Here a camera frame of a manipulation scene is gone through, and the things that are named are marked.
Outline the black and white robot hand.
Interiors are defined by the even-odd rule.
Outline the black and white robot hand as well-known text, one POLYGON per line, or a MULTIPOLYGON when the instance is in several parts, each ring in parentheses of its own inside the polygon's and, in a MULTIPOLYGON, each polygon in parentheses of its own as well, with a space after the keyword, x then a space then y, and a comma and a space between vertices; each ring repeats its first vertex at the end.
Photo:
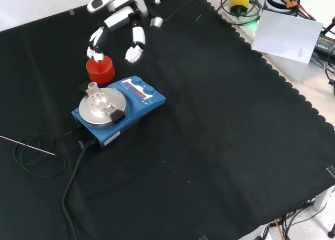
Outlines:
POLYGON ((90 36, 86 55, 96 62, 104 60, 102 45, 110 32, 121 29, 125 25, 132 25, 132 45, 126 51, 125 60, 137 62, 146 44, 146 36, 139 20, 148 16, 148 9, 144 0, 91 0, 87 5, 90 13, 107 8, 111 15, 90 36))

